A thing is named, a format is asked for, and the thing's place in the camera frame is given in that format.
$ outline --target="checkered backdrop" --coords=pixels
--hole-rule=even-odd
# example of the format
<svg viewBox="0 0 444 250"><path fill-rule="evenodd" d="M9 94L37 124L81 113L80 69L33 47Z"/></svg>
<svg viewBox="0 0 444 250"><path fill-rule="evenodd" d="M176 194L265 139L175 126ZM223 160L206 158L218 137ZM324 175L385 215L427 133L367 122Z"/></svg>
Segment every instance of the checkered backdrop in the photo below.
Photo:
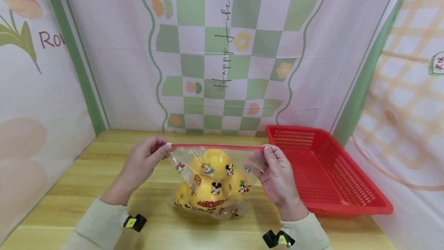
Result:
<svg viewBox="0 0 444 250"><path fill-rule="evenodd" d="M404 0L346 149L395 207L397 249L444 245L444 0Z"/></svg>
<svg viewBox="0 0 444 250"><path fill-rule="evenodd" d="M342 128L395 2L69 0L64 10L110 127L264 136L277 123Z"/></svg>

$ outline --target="red basket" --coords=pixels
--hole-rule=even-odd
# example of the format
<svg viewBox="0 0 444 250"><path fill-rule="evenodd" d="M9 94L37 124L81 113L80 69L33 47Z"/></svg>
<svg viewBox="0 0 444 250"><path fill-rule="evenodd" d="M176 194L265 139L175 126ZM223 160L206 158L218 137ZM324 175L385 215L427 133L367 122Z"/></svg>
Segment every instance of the red basket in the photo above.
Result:
<svg viewBox="0 0 444 250"><path fill-rule="evenodd" d="M390 201L325 130L269 125L271 144L290 160L299 195L321 216L389 215Z"/></svg>

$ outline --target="clear plastic bag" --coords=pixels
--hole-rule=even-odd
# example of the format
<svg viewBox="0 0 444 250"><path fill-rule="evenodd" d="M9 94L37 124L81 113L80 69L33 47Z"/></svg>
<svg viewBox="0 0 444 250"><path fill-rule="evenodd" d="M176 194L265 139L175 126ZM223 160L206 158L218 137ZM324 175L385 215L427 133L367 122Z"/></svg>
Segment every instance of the clear plastic bag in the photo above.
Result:
<svg viewBox="0 0 444 250"><path fill-rule="evenodd" d="M263 147L172 144L169 160L184 178L170 203L213 218L236 218L248 212L244 199L256 182L246 161Z"/></svg>

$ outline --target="beige sleeve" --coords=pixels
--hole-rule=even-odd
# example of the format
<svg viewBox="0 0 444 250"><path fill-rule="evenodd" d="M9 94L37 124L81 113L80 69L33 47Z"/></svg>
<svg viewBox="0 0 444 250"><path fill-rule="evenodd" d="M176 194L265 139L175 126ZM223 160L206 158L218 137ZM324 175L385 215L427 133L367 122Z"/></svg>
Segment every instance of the beige sleeve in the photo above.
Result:
<svg viewBox="0 0 444 250"><path fill-rule="evenodd" d="M125 206L96 199L61 250L113 250L127 217Z"/></svg>
<svg viewBox="0 0 444 250"><path fill-rule="evenodd" d="M316 216L310 213L306 218L295 221L281 221L281 230L291 236L295 243L294 250L333 250L330 240L322 229Z"/></svg>

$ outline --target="table surface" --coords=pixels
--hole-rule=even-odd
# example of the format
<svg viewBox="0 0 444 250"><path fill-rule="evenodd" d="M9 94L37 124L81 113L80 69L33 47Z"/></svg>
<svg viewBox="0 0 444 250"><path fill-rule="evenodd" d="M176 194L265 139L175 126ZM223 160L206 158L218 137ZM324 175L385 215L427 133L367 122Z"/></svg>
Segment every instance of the table surface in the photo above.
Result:
<svg viewBox="0 0 444 250"><path fill-rule="evenodd" d="M58 250L96 197L117 176L126 156L153 133L108 130L100 134L15 229L1 250ZM265 138L164 133L173 143L262 145ZM141 233L125 229L116 249L268 249L262 235L279 229L279 215L260 183L247 199L251 211L233 220L215 221L172 208L167 200L182 177L163 160L129 202L130 214L148 222ZM395 249L370 216L319 218L335 250Z"/></svg>

